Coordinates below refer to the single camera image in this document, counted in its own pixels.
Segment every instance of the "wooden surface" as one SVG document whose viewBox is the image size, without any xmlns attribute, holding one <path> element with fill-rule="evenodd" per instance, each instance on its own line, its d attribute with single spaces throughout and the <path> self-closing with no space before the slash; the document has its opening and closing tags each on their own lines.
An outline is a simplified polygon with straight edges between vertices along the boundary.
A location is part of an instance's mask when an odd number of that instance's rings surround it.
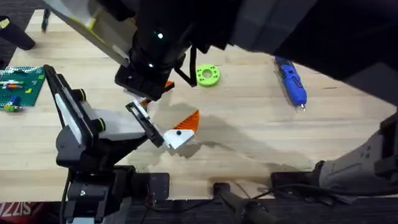
<svg viewBox="0 0 398 224">
<path fill-rule="evenodd" d="M 84 88 L 94 108 L 125 111 L 131 96 L 114 83 L 118 64 L 54 15 L 42 34 L 42 14 L 35 11 L 27 27 L 37 46 L 17 49 L 10 65 L 49 64 L 72 87 Z M 271 172 L 311 170 L 320 159 L 335 159 L 365 142 L 394 112 L 392 105 L 299 65 L 308 103 L 306 112 L 295 110 L 272 59 L 236 47 L 199 54 L 197 64 L 219 67 L 219 84 L 190 88 L 173 72 L 176 87 L 149 106 L 163 130 L 199 109 L 193 142 L 177 151 L 146 142 L 120 164 L 168 172 L 173 199 L 210 197 L 217 181 L 254 196 L 269 186 Z M 47 83 L 35 107 L 0 113 L 0 127 L 0 202 L 60 200 L 67 171 L 55 164 L 60 122 Z"/>
</svg>

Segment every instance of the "floor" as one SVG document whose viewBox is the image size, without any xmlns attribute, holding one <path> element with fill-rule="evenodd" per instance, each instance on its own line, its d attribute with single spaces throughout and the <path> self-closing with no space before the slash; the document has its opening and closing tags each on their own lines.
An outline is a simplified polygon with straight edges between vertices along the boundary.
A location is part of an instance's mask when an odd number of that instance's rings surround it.
<svg viewBox="0 0 398 224">
<path fill-rule="evenodd" d="M 0 15 L 6 15 L 11 21 L 25 28 L 34 9 L 43 9 L 44 4 L 40 0 L 1 0 Z M 0 60 L 7 64 L 11 59 L 15 47 L 0 39 Z M 183 207 L 195 205 L 199 201 L 179 202 Z M 278 217 L 289 217 L 296 223 L 398 223 L 398 199 L 395 198 L 363 198 L 355 201 L 353 205 L 328 208 L 323 205 L 307 204 L 291 200 L 263 200 L 262 203 L 271 213 Z M 159 202 L 158 209 L 171 207 L 175 202 Z M 58 204 L 49 206 L 56 213 Z M 146 208 L 135 203 L 129 212 L 127 223 L 140 223 Z M 58 223 L 55 216 L 45 216 L 46 222 Z M 211 203 L 207 206 L 183 213 L 156 213 L 150 211 L 145 219 L 145 224 L 158 223 L 231 223 L 231 217 L 224 210 L 222 204 Z"/>
</svg>

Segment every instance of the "green ring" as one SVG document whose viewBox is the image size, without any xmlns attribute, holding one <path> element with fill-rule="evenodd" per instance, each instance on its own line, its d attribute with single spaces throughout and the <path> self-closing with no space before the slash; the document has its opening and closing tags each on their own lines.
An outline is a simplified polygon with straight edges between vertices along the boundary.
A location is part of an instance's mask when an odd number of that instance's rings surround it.
<svg viewBox="0 0 398 224">
<path fill-rule="evenodd" d="M 204 72 L 210 72 L 210 77 L 206 78 L 203 76 Z M 212 86 L 217 84 L 220 79 L 220 71 L 216 65 L 203 64 L 197 66 L 197 82 L 201 86 Z"/>
</svg>

